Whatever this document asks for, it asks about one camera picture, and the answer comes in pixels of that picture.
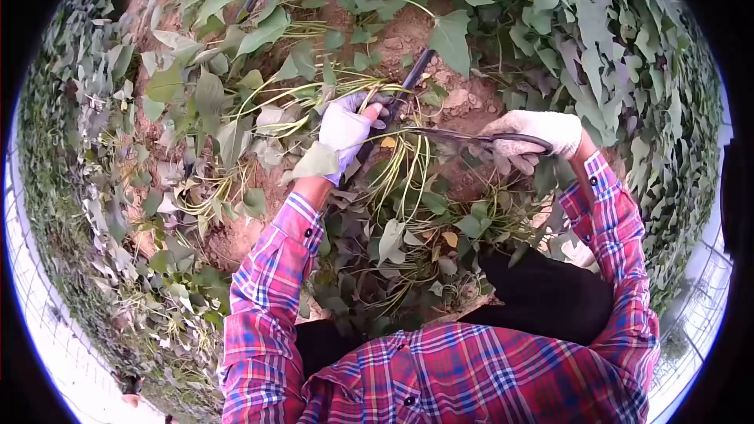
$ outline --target wrist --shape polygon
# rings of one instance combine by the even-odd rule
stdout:
[[[581,139],[578,143],[576,151],[568,159],[571,163],[583,164],[589,157],[591,157],[597,151],[597,146],[592,142],[592,138],[587,133],[587,130],[581,129]]]
[[[301,177],[293,186],[293,191],[298,193],[316,211],[321,212],[333,183],[325,177]]]

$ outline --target red plaid shirt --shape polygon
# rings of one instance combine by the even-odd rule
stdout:
[[[636,422],[659,355],[636,204],[604,158],[585,163],[594,209],[560,197],[613,284],[607,328],[589,347],[449,322],[364,344],[304,382],[294,340],[298,293],[322,238],[291,193],[233,275],[225,319],[224,422]]]

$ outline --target black pants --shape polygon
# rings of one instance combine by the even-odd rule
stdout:
[[[605,329],[613,292],[598,275],[534,249],[527,250],[511,268],[509,259],[495,251],[479,256],[495,297],[505,305],[483,305],[459,322],[506,327],[581,345],[591,344]],[[329,319],[296,326],[296,348],[305,379],[361,344],[360,339],[341,336]]]

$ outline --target pruning shears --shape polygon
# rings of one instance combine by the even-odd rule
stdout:
[[[441,129],[441,128],[426,128],[423,126],[404,126],[403,129],[408,130],[408,132],[415,133],[418,135],[424,135],[429,136],[433,139],[440,139],[445,141],[462,141],[467,142],[471,144],[478,144],[481,146],[490,146],[493,141],[496,141],[498,139],[505,139],[509,141],[522,141],[525,143],[532,143],[536,144],[537,146],[542,146],[544,149],[542,152],[538,153],[528,153],[528,154],[534,154],[534,155],[552,155],[553,153],[553,146],[545,141],[544,139],[541,139],[536,136],[530,136],[530,135],[522,135],[520,133],[495,133],[494,135],[465,135],[463,133],[454,132],[451,129]]]

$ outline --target work glove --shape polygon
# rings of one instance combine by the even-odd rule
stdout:
[[[359,110],[366,96],[367,92],[361,91],[333,100],[322,117],[320,143],[338,154],[340,170],[335,174],[325,175],[335,186],[338,186],[346,167],[359,152],[361,142],[369,137],[370,127],[377,127],[382,123],[381,127],[384,128],[384,123],[377,118],[380,115],[387,116],[388,109],[383,104],[387,104],[391,98],[375,94],[370,100],[370,105],[359,115],[355,112]]]
[[[485,126],[480,135],[520,133],[543,139],[553,146],[553,154],[570,159],[581,142],[581,120],[576,115],[556,112],[512,110]],[[523,174],[534,174],[542,146],[523,141],[498,139],[492,143],[492,155],[501,174],[511,172],[511,164]]]

